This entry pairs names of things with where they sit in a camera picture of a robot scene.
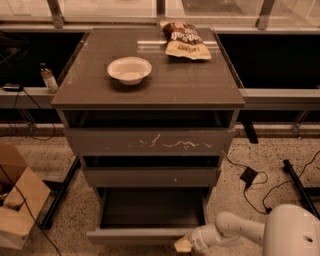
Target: dark countertop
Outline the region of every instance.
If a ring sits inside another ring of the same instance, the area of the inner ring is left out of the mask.
[[[108,29],[90,33],[52,104],[60,109],[234,109],[244,106],[213,33],[199,30],[212,59],[167,56],[157,28]],[[159,42],[153,46],[137,42]],[[152,65],[140,84],[125,86],[105,73],[120,57],[137,56]]]

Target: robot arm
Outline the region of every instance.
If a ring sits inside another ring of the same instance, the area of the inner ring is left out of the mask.
[[[196,228],[190,234],[175,243],[179,252],[203,252],[211,246],[235,246],[241,243],[241,238],[262,245],[264,224],[242,219],[232,213],[222,212],[217,216],[215,224]]]
[[[214,245],[238,245],[242,236],[262,246],[262,256],[320,256],[320,222],[296,205],[276,207],[265,225],[220,213],[215,224],[196,228],[178,240],[175,248],[178,252],[205,253]]]

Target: speckled floor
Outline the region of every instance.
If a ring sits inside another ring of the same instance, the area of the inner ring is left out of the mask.
[[[268,175],[265,184],[252,186],[246,193],[250,202],[264,211],[262,199],[268,191],[289,179],[282,171],[283,160],[289,159],[300,173],[320,150],[320,132],[298,140],[294,136],[278,137],[269,133],[259,138],[259,144],[250,144],[242,136],[234,139],[228,158],[234,163],[250,166]],[[2,137],[0,142],[16,145],[29,166],[42,178],[62,181],[69,170],[74,156],[64,137],[54,137],[49,141],[38,141],[25,137]],[[307,167],[302,181],[308,186],[320,185],[320,155]],[[266,216],[257,213],[243,196],[244,183],[239,177],[244,168],[223,161],[222,174],[208,203],[209,220],[214,221],[220,211],[231,211],[243,218],[264,222]],[[259,174],[255,182],[263,182],[265,175]],[[268,207],[292,203],[300,205],[299,196],[291,183],[273,191],[265,201]],[[56,213],[53,227],[46,234],[59,248],[61,255],[83,256],[136,256],[175,255],[171,246],[96,246],[86,238],[86,231],[94,230],[97,223],[99,203],[92,189],[88,187],[81,170],[76,172],[63,204]],[[261,248],[247,240],[237,247],[214,247],[209,255],[261,255]],[[0,255],[58,255],[37,227],[34,227],[23,250],[0,249]]]

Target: cardboard box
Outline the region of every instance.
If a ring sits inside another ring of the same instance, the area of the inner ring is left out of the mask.
[[[18,150],[11,144],[0,143],[0,165],[22,192],[32,215],[37,219],[50,189],[27,166]],[[1,167],[0,182],[11,184]],[[0,247],[22,249],[35,223],[16,187],[0,207]]]

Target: chip bag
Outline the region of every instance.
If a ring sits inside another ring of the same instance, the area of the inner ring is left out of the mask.
[[[161,23],[167,39],[166,54],[192,60],[209,60],[211,54],[195,26],[183,22]]]

